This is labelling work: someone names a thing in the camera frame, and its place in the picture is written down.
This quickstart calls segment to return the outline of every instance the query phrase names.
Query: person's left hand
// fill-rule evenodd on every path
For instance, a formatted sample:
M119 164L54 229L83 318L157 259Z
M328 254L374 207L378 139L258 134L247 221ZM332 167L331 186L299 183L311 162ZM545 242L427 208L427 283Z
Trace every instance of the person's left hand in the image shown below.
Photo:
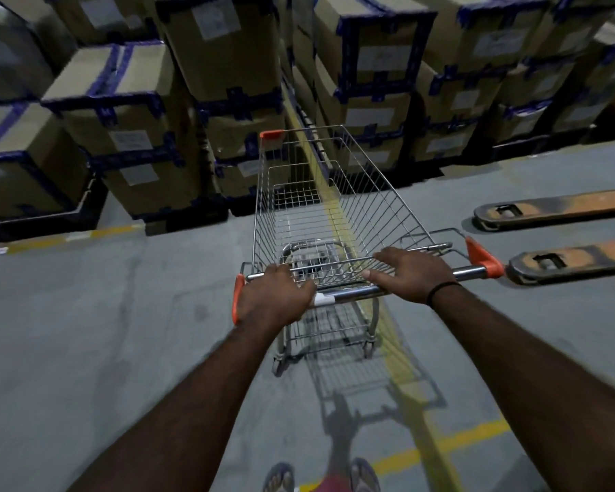
M270 264L264 276L244 286L237 303L242 326L255 323L279 331L301 318L312 305L317 285L312 280L296 285L288 264Z

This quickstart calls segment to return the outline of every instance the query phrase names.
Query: metal shopping cart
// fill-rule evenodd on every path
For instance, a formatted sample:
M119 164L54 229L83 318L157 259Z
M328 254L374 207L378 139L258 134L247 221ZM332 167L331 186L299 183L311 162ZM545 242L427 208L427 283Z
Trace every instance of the metal shopping cart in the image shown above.
M252 261L242 265L235 282L234 323L245 283L261 277L271 263L287 263L297 283L316 282L317 294L313 310L279 334L274 373L298 340L307 342L301 354L357 343L370 357L378 297L386 292L361 272L393 271L373 253L394 246L442 255L455 251L452 243L434 241L343 126L266 131L260 152ZM472 265L454 270L459 281L503 275L498 260L471 238L466 242ZM350 309L363 299L372 299L370 317L359 307Z

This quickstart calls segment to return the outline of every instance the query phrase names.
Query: person's left arm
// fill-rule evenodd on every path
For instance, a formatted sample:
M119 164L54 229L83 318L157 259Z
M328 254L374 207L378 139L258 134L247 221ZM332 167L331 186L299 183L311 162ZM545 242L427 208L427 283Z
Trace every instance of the person's left arm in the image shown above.
M289 267L275 264L244 286L240 324L69 490L207 492L265 353L311 305L316 289L312 281L297 287Z

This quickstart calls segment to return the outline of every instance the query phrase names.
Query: black wristband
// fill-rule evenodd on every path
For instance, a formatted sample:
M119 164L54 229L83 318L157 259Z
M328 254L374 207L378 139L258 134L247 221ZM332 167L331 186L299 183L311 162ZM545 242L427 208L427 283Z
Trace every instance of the black wristband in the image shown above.
M459 287L462 286L461 284L458 283L458 281L445 281L444 283L440 283L439 285L433 287L433 289L428 292L428 296L426 297L426 305L428 305L428 307L432 309L433 308L433 298L435 297L435 294L439 290L445 287L452 287L453 285L458 285Z

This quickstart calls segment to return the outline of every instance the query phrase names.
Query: gray floor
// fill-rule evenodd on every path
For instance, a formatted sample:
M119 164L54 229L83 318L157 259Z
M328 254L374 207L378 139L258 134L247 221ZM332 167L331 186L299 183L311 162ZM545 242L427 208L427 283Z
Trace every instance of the gray floor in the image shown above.
M484 203L611 188L615 143L458 170L401 195L428 229L473 233L467 219ZM101 227L130 223L110 199ZM68 486L227 334L233 277L250 258L252 224L252 217L231 217L170 235L133 231L0 256L0 491ZM615 219L475 237L507 260L615 239ZM468 286L615 380L615 277L528 289L504 280ZM397 386L383 349L370 361L353 350L320 355L279 379L269 356L213 490L254 491L281 460L295 464L297 485L313 483L355 455L385 463L381 482L389 492L541 485L509 432L482 430L500 422L500 413L434 314L397 298L384 302L414 375L406 386L418 390ZM470 438L478 428L481 436ZM442 441L454 443L434 451ZM421 460L410 454L415 448ZM401 465L406 455L414 466L410 459Z

